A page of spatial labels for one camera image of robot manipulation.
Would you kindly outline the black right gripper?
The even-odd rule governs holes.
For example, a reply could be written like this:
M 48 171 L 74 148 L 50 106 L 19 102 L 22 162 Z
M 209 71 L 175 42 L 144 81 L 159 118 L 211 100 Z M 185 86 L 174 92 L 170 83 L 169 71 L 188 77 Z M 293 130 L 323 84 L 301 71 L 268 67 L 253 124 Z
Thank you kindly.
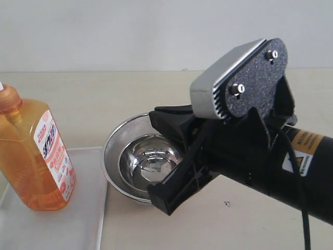
M 148 113 L 152 127 L 185 153 L 161 182 L 148 185 L 152 205 L 171 215 L 220 174 L 265 195 L 298 194 L 291 90 L 285 77 L 264 88 L 265 94 L 253 97 L 259 106 L 240 118 L 205 122 L 191 105 Z

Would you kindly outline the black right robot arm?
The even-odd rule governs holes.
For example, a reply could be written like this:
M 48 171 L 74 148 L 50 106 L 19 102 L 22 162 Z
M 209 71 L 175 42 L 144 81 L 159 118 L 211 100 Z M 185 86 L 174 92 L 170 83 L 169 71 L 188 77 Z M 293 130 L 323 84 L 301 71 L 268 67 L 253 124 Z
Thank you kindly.
M 152 204 L 172 214 L 223 175 L 302 212 L 332 223 L 332 138 L 296 128 L 286 78 L 273 89 L 263 117 L 251 108 L 229 121 L 200 119 L 190 106 L 156 107 L 152 127 L 181 151 L 182 160 L 151 184 Z

